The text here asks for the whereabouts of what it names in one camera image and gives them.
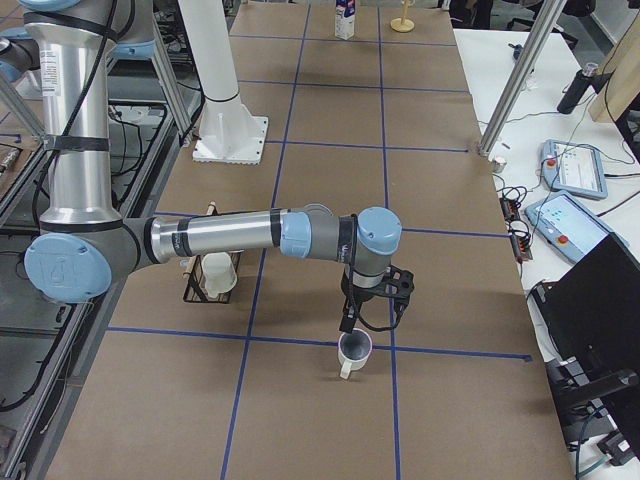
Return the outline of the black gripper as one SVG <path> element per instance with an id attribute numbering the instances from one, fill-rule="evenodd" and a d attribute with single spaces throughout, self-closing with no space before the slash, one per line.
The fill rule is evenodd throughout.
<path id="1" fill-rule="evenodd" d="M 341 279 L 341 290 L 345 295 L 345 302 L 339 330 L 347 334 L 353 332 L 358 317 L 352 303 L 361 306 L 374 297 L 380 297 L 391 299 L 396 305 L 408 306 L 415 288 L 413 273 L 409 270 L 399 269 L 394 265 L 390 265 L 387 268 L 377 285 L 367 288 L 357 286 L 355 284 L 357 278 L 356 274 L 353 275 L 353 278 L 350 278 L 349 267 L 345 268 Z"/>

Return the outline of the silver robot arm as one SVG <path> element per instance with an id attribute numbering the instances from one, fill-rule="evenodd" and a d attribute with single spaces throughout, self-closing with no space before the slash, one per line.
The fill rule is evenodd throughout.
<path id="1" fill-rule="evenodd" d="M 1 74 L 10 83 L 40 70 L 39 47 L 25 27 L 1 32 Z"/>
<path id="2" fill-rule="evenodd" d="M 396 315 L 404 314 L 413 276 L 391 262 L 402 226 L 388 209 L 339 217 L 311 204 L 179 221 L 122 217 L 111 195 L 106 62 L 126 48 L 139 57 L 152 54 L 152 5 L 27 1 L 23 7 L 27 37 L 39 49 L 42 141 L 49 155 L 42 178 L 49 205 L 24 254 L 36 289 L 59 302 L 82 303 L 174 257 L 275 247 L 286 256 L 344 265 L 342 331 L 361 322 L 363 303 L 374 297 L 391 299 Z"/>

